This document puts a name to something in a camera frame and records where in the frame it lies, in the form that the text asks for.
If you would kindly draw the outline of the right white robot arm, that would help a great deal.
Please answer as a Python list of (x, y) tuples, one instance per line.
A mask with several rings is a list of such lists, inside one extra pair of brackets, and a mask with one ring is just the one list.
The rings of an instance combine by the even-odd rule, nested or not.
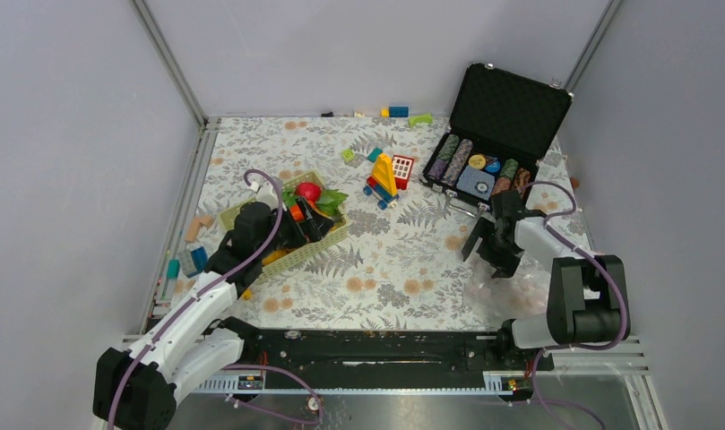
[(624, 266), (615, 255), (594, 256), (556, 232), (550, 216), (527, 208), (517, 191), (490, 199), (491, 217), (478, 220), (462, 256), (476, 254), (492, 278), (510, 279), (530, 254), (550, 271), (545, 312), (507, 320), (496, 335), (496, 357), (517, 369), (538, 348), (604, 349), (627, 338), (630, 320)]

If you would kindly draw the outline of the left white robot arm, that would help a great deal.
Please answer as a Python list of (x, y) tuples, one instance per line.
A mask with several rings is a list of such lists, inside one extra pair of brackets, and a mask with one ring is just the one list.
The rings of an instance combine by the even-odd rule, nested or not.
[(228, 318), (210, 327), (262, 275), (263, 260), (323, 240), (338, 223), (304, 198), (243, 204), (197, 281), (161, 322), (130, 347), (99, 358), (93, 414), (120, 429), (164, 429), (182, 400), (232, 363), (261, 364), (258, 330)]

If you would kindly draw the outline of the clear pink dotted zip bag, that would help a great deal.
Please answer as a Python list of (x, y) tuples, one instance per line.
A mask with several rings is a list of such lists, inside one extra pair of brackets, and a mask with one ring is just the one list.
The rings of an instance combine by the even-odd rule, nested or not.
[(534, 258), (523, 256), (511, 278), (493, 278), (495, 270), (477, 255), (467, 264), (470, 276), (463, 287), (463, 304), (488, 326), (547, 310), (551, 274)]

